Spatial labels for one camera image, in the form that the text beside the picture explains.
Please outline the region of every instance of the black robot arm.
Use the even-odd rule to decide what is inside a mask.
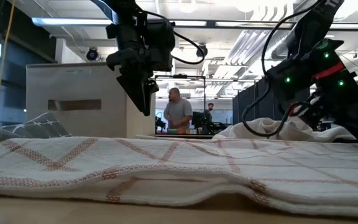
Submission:
[[[151,95],[158,85],[153,71],[172,70],[171,51],[175,47],[173,25],[167,21],[147,22],[135,0],[92,0],[112,21],[106,31],[115,39],[118,51],[106,59],[112,70],[120,65],[117,81],[145,116],[150,115]]]
[[[322,118],[329,118],[358,139],[356,74],[346,69],[335,52],[343,41],[324,38],[343,2],[318,1],[286,39],[288,58],[268,70],[266,79],[281,102],[315,84],[315,93],[292,116],[299,116],[312,128]]]

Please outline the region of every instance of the folded towel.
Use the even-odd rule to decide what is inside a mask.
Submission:
[[[358,217],[358,144],[80,137],[0,143],[0,195],[185,206],[217,194],[292,213]]]

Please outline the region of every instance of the crumpled white cloth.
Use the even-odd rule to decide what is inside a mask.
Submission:
[[[259,118],[248,121],[248,125],[259,133],[271,133],[280,125],[281,121],[270,118]],[[355,137],[343,127],[331,128],[323,132],[313,131],[298,117],[291,117],[285,124],[278,136],[270,139],[285,141],[310,141],[310,142],[333,142],[335,139],[355,139]],[[213,139],[266,139],[249,132],[243,123],[229,126],[224,131],[215,135]]]

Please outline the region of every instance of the table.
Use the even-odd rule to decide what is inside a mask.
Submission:
[[[185,139],[212,139],[213,135],[209,134],[154,134],[159,138],[185,138]]]
[[[0,198],[0,224],[358,224],[352,218],[292,215],[238,195],[221,195],[185,208],[113,205],[82,200]]]

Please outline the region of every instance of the person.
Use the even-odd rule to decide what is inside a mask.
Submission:
[[[169,90],[169,102],[164,111],[164,118],[168,120],[168,128],[182,129],[182,132],[189,129],[189,122],[193,118],[193,109],[188,100],[180,97],[178,88]]]
[[[208,109],[205,110],[205,116],[208,118],[209,122],[212,122],[212,114],[211,114],[212,110],[214,110],[214,104],[208,103]]]

